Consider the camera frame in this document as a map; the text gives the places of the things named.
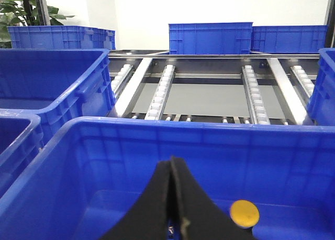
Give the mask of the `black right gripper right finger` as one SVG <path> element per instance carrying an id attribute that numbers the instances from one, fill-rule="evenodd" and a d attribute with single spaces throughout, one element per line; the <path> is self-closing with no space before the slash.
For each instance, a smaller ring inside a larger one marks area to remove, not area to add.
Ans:
<path id="1" fill-rule="evenodd" d="M 176 239 L 255 239 L 211 200 L 183 158 L 173 156 L 170 164 L 170 221 Z"/>

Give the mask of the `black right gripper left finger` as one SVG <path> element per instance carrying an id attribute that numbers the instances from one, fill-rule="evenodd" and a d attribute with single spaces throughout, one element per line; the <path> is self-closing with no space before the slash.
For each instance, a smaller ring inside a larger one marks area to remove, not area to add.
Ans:
<path id="1" fill-rule="evenodd" d="M 101 239 L 166 239 L 170 161 L 157 163 L 144 191 L 128 212 Z"/>

